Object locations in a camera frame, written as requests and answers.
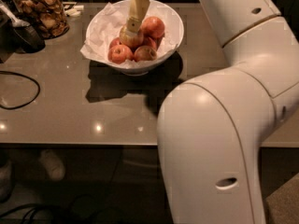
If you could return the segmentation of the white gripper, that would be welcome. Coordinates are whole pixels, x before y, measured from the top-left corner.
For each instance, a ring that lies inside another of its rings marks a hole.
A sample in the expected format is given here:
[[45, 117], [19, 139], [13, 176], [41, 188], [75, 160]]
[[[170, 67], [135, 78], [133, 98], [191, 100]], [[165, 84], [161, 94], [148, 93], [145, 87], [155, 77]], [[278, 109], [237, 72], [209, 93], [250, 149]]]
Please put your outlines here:
[[122, 37], [135, 38], [139, 36], [140, 27], [150, 6], [150, 0], [130, 0], [129, 12], [124, 28], [121, 30]]

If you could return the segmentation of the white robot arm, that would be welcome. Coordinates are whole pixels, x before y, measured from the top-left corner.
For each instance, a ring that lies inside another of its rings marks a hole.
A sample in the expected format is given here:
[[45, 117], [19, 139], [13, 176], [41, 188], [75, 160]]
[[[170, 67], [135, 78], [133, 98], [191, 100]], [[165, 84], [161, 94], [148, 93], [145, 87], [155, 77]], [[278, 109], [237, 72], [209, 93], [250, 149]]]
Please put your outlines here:
[[176, 224], [265, 224], [259, 146], [299, 103], [299, 50], [271, 0], [199, 0], [228, 68], [164, 99], [158, 152]]

